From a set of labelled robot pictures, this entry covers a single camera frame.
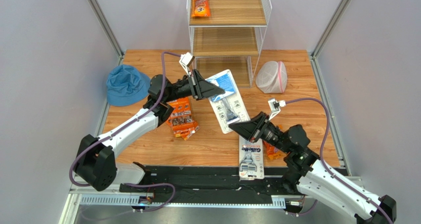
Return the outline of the blue card razor blister pack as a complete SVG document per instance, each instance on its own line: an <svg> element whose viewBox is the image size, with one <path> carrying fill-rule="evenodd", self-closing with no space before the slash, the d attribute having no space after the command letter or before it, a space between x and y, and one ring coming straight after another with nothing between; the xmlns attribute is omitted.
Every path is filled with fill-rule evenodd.
<svg viewBox="0 0 421 224"><path fill-rule="evenodd" d="M245 122L250 119L243 98L229 69L206 78L206 81L224 89L223 94L209 98L223 134L232 132L232 129L229 128L230 124Z"/></svg>

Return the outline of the white Gillette razor pack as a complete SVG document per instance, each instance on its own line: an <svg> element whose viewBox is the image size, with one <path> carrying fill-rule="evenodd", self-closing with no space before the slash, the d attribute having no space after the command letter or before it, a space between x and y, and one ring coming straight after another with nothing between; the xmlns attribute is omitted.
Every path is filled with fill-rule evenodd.
<svg viewBox="0 0 421 224"><path fill-rule="evenodd" d="M259 139L252 143L239 136L240 180L264 179L263 143Z"/></svg>

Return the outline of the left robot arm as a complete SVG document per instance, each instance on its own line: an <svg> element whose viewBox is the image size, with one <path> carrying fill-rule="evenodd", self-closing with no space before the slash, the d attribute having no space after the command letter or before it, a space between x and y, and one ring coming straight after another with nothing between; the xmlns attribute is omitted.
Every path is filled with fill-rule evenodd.
<svg viewBox="0 0 421 224"><path fill-rule="evenodd" d="M150 81L147 102L137 114L105 134L97 137L88 134L81 140L69 170L71 183L105 190L117 177L116 158L134 141L170 118L174 110L171 101L189 96L202 100L224 93L223 88L205 80L197 69L175 83L165 74L155 75Z"/></svg>

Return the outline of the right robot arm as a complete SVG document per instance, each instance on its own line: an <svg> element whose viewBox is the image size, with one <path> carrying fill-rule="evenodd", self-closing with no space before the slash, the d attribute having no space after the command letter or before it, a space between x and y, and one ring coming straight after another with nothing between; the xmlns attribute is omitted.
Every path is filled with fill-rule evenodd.
<svg viewBox="0 0 421 224"><path fill-rule="evenodd" d="M358 224L396 221L396 201L389 195L380 197L363 189L329 166L308 148L310 139L302 125L283 132L269 121L269 115L261 112L249 121L232 123L229 128L249 142L262 140L286 153L288 170L281 182L286 192L311 196Z"/></svg>

